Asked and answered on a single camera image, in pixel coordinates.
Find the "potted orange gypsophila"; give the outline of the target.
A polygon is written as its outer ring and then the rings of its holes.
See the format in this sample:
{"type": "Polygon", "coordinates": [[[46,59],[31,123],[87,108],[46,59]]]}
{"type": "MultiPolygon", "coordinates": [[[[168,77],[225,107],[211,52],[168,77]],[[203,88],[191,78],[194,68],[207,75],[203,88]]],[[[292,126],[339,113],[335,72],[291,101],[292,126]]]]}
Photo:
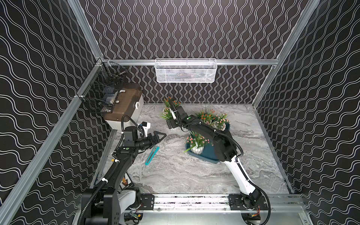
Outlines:
{"type": "Polygon", "coordinates": [[[165,98],[163,98],[163,103],[164,103],[165,106],[163,108],[161,117],[163,119],[165,119],[165,120],[172,119],[173,116],[171,114],[171,105],[170,105],[170,103],[173,103],[173,105],[175,107],[177,107],[177,106],[181,105],[181,102],[176,100],[176,99],[173,99],[172,97],[165,97],[165,98]]]}

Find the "potted red gypsophila plant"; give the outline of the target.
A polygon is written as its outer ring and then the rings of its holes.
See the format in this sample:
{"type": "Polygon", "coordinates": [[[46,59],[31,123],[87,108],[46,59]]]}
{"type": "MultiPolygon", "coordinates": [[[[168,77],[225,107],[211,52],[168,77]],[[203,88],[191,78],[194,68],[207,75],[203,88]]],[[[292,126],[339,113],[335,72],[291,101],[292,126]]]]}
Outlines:
{"type": "Polygon", "coordinates": [[[217,120],[217,115],[213,109],[205,109],[197,112],[196,116],[207,125],[212,125],[217,120]]]}

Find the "potted pink gypsophila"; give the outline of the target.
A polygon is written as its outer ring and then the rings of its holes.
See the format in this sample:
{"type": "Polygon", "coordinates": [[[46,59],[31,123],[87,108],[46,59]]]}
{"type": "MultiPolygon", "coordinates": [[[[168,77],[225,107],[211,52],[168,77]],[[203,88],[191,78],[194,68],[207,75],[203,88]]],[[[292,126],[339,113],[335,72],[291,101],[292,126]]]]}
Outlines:
{"type": "Polygon", "coordinates": [[[228,115],[226,113],[216,114],[212,119],[212,126],[216,129],[224,131],[229,123],[227,116],[228,115]]]}
{"type": "Polygon", "coordinates": [[[203,135],[197,132],[191,131],[186,140],[186,152],[192,152],[196,155],[200,155],[205,146],[210,144],[210,140],[205,138],[203,135]]]}

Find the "teal plastic tray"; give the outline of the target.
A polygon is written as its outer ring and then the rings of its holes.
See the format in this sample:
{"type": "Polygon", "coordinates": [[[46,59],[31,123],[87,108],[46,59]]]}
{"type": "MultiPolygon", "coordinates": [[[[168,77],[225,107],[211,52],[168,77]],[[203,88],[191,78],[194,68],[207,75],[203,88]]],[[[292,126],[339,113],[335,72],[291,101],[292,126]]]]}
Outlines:
{"type": "Polygon", "coordinates": [[[235,141],[230,133],[230,124],[227,124],[224,131],[213,128],[203,122],[191,122],[187,125],[191,132],[197,132],[210,140],[200,155],[187,152],[189,155],[201,160],[216,164],[218,162],[229,161],[236,154],[235,141]]]}

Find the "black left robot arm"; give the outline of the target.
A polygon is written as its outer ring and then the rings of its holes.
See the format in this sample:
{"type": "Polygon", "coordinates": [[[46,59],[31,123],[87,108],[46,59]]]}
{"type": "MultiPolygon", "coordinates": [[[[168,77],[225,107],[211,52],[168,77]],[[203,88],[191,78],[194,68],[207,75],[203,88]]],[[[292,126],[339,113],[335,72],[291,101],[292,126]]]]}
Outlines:
{"type": "Polygon", "coordinates": [[[119,225],[122,214],[129,206],[140,206],[141,195],[137,190],[129,190],[122,195],[126,198],[121,206],[118,194],[121,181],[126,172],[134,163],[141,150],[151,149],[167,134],[154,131],[147,136],[142,125],[126,127],[121,132],[121,140],[115,152],[112,153],[114,162],[105,176],[82,193],[81,213],[77,220],[78,225],[119,225]]]}

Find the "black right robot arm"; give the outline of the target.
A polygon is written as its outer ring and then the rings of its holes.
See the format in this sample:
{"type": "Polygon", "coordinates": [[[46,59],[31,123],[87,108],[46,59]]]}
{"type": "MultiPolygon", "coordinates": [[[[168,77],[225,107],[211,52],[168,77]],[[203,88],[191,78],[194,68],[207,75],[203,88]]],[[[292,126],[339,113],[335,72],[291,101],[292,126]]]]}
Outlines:
{"type": "Polygon", "coordinates": [[[239,161],[239,158],[243,156],[243,150],[232,138],[230,131],[211,127],[196,116],[188,115],[181,106],[171,106],[170,113],[172,118],[166,121],[170,129],[180,127],[199,133],[213,144],[217,159],[227,165],[239,185],[241,205],[244,208],[258,209],[263,203],[267,205],[268,211],[271,211],[267,194],[252,182],[239,161]]]}

